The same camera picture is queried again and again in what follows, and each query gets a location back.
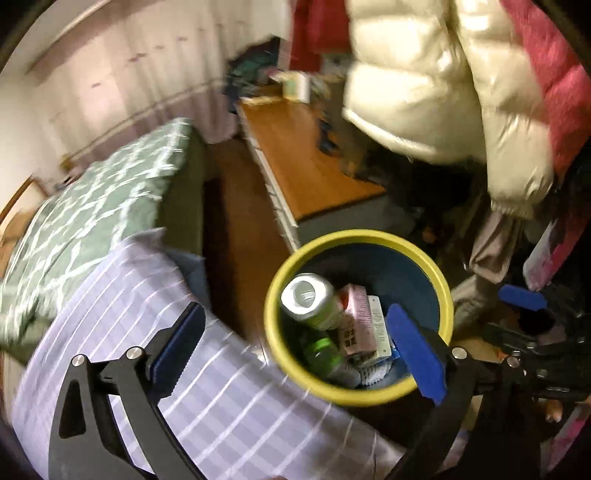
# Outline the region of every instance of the curtain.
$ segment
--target curtain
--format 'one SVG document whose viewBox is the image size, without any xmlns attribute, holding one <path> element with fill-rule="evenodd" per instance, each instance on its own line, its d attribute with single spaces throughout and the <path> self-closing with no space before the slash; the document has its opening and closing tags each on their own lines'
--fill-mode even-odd
<svg viewBox="0 0 591 480">
<path fill-rule="evenodd" d="M 236 119 L 220 90 L 251 43 L 250 0 L 112 0 L 33 66 L 33 101 L 57 156 L 85 166 L 186 116 L 209 143 Z"/>
</svg>

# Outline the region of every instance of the red jacket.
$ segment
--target red jacket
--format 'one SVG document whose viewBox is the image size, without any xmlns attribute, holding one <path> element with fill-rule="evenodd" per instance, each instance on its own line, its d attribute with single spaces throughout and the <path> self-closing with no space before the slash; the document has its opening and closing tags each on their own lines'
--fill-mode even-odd
<svg viewBox="0 0 591 480">
<path fill-rule="evenodd" d="M 349 17 L 345 0 L 297 0 L 291 33 L 290 70 L 317 72 L 321 53 L 349 51 Z"/>
</svg>

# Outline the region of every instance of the blue gripper pad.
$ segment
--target blue gripper pad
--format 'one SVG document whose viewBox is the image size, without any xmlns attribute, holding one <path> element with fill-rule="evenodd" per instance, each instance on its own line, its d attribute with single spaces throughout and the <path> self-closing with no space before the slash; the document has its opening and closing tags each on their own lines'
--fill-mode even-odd
<svg viewBox="0 0 591 480">
<path fill-rule="evenodd" d="M 172 327 L 158 332 L 163 334 L 164 342 L 159 354 L 148 366 L 153 397 L 165 398 L 172 394 L 204 330 L 205 310 L 201 305 L 192 303 Z"/>
<path fill-rule="evenodd" d="M 527 288 L 515 285 L 503 285 L 499 290 L 499 298 L 510 305 L 515 305 L 527 310 L 543 310 L 548 306 L 548 301 L 538 291 L 529 291 Z"/>
<path fill-rule="evenodd" d="M 439 405 L 447 394 L 445 366 L 417 324 L 398 303 L 394 303 L 386 315 L 386 328 L 423 397 Z"/>
</svg>

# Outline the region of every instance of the white puffer jacket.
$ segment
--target white puffer jacket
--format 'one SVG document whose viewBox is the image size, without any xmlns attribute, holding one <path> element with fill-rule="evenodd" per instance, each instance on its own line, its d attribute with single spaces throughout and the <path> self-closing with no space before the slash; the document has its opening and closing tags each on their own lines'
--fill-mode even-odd
<svg viewBox="0 0 591 480">
<path fill-rule="evenodd" d="M 498 0 L 348 0 L 344 117 L 397 153 L 487 162 L 493 208 L 530 217 L 553 181 L 534 72 Z"/>
</svg>

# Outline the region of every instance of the trash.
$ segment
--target trash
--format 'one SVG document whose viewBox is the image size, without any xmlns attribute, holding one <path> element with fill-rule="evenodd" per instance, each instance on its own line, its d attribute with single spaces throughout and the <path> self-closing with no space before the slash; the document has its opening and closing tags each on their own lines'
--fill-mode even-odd
<svg viewBox="0 0 591 480">
<path fill-rule="evenodd" d="M 346 285 L 340 291 L 345 313 L 339 328 L 339 349 L 346 357 L 372 354 L 377 347 L 372 314 L 365 287 Z"/>
<path fill-rule="evenodd" d="M 386 322 L 384 320 L 384 314 L 382 312 L 382 306 L 379 302 L 379 297 L 376 295 L 368 295 L 368 301 L 377 348 L 375 352 L 363 355 L 357 361 L 355 361 L 355 368 L 369 367 L 370 365 L 377 364 L 392 356 L 392 348 L 390 345 L 391 339 L 389 338 L 388 331 L 386 330 Z M 400 356 L 396 349 L 394 349 L 394 353 L 394 358 L 398 358 Z"/>
<path fill-rule="evenodd" d="M 360 373 L 345 361 L 328 335 L 307 330 L 300 343 L 306 363 L 314 375 L 345 388 L 353 389 L 359 385 Z"/>
<path fill-rule="evenodd" d="M 281 304 L 296 322 L 305 323 L 316 330 L 335 329 L 345 317 L 335 288 L 313 273 L 294 277 L 281 293 Z"/>
<path fill-rule="evenodd" d="M 361 376 L 361 385 L 368 387 L 379 382 L 380 380 L 383 380 L 391 368 L 391 360 L 385 360 L 375 365 L 358 368 L 357 370 Z"/>
</svg>

